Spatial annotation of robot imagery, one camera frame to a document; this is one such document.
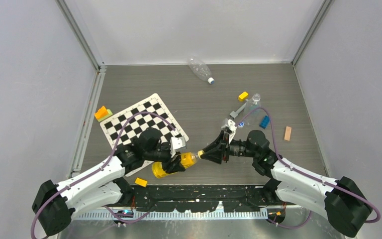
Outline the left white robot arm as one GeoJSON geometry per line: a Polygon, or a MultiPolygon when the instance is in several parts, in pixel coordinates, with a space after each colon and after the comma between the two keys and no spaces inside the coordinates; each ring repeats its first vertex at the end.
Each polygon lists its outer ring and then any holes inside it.
{"type": "Polygon", "coordinates": [[[89,170],[59,183],[43,182],[32,204],[35,218],[31,237],[35,238],[36,223],[48,237],[60,233],[74,218],[88,211],[115,203],[129,205],[133,194],[124,176],[142,167],[145,161],[167,165],[166,172],[184,171],[179,155],[188,138],[177,134],[163,142],[162,136],[160,130],[150,127],[128,144],[118,145],[89,170]]]}

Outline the yellow juice bottle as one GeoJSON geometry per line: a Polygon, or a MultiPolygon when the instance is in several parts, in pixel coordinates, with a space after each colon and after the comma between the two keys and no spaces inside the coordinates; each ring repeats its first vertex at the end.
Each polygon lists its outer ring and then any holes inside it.
{"type": "Polygon", "coordinates": [[[203,153],[203,150],[196,153],[180,153],[169,162],[155,162],[152,165],[153,175],[156,178],[161,179],[177,172],[184,172],[187,168],[195,165],[200,160],[203,153]]]}

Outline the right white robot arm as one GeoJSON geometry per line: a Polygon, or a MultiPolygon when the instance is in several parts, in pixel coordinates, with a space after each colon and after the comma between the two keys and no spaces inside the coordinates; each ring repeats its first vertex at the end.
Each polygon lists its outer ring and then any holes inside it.
{"type": "Polygon", "coordinates": [[[355,237],[373,211],[352,179],[322,176],[291,163],[270,149],[260,130],[250,131],[245,141],[234,140],[222,130],[198,156],[217,164],[227,162],[230,156],[252,158],[256,172],[269,177],[264,185],[268,203],[283,201],[302,206],[323,216],[347,237],[355,237]]]}

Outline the clear plastic bottle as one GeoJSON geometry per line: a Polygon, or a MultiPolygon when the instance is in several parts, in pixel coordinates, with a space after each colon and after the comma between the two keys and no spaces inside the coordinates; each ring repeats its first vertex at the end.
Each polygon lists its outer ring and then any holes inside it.
{"type": "Polygon", "coordinates": [[[258,125],[263,118],[261,106],[261,95],[255,93],[246,103],[244,108],[244,117],[242,123],[244,125],[258,125]]]}

